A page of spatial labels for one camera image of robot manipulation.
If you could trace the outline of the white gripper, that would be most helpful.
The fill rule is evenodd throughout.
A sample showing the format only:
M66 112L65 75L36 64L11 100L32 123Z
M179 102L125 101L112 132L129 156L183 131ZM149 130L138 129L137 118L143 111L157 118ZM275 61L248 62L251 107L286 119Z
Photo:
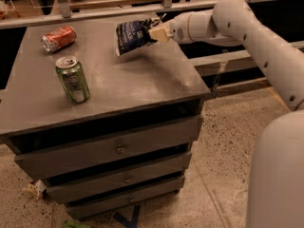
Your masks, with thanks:
M191 44L193 40L189 33L189 21L192 14L193 12L181 13L165 22L161 18L153 18L150 38L159 42L168 42L172 38L178 44Z

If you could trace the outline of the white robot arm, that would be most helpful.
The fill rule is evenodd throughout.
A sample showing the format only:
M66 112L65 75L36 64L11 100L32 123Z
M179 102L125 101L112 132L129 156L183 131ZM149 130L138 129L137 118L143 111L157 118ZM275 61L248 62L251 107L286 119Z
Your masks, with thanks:
M267 125L251 164L246 228L304 228L304 53L262 25L246 0L218 0L149 35L159 42L242 45L291 112Z

